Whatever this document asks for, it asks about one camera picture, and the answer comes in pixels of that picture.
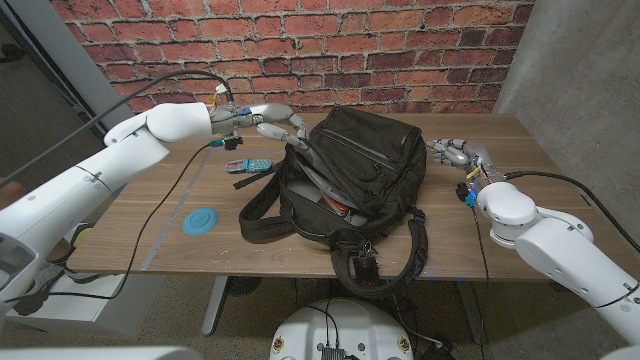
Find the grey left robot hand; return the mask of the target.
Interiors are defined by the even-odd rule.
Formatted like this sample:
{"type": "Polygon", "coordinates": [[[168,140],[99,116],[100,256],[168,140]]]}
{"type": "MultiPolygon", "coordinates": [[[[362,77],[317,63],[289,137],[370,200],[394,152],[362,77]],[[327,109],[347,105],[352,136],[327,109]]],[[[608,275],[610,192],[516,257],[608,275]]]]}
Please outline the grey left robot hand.
{"type": "Polygon", "coordinates": [[[266,103],[244,107],[208,105],[207,109],[212,132],[222,136],[219,143],[226,150],[235,150],[243,143],[238,128],[256,127],[263,137],[294,145],[299,143],[299,138],[308,137],[304,120],[284,104],[266,103]]]}

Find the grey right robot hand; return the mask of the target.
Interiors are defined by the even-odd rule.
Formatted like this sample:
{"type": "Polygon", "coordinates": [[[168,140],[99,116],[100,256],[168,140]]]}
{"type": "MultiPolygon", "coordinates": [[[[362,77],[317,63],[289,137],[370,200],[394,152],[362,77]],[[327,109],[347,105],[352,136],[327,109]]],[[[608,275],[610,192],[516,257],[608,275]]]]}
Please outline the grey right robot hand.
{"type": "Polygon", "coordinates": [[[464,170],[467,182],[476,194],[492,183],[505,181],[505,177],[494,166],[488,150],[478,141],[428,140],[426,147],[436,163],[464,170]]]}

